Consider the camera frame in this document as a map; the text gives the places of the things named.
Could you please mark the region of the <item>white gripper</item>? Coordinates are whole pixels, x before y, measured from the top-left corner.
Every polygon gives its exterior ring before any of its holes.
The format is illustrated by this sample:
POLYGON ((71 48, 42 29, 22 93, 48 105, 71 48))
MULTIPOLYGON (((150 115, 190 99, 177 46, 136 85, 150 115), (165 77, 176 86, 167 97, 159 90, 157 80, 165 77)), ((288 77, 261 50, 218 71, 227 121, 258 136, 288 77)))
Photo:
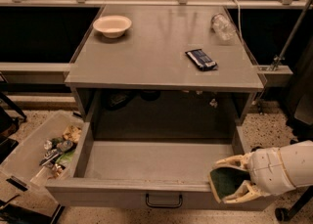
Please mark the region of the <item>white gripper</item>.
POLYGON ((258 149, 244 155, 219 159, 213 168, 233 168, 249 172, 251 181, 245 180, 238 190, 222 199, 224 203, 243 203, 256 200, 263 192, 277 196, 295 189, 287 175, 280 149, 258 149))

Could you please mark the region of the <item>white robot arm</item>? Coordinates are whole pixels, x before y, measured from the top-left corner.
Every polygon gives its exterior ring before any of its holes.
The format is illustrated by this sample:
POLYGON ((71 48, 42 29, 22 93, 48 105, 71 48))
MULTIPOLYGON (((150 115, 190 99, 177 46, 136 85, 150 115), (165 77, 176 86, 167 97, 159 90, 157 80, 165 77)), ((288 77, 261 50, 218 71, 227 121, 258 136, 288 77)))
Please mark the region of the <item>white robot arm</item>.
POLYGON ((257 149, 216 161, 208 174, 211 191, 227 204, 278 196, 313 185, 313 142, 257 149))

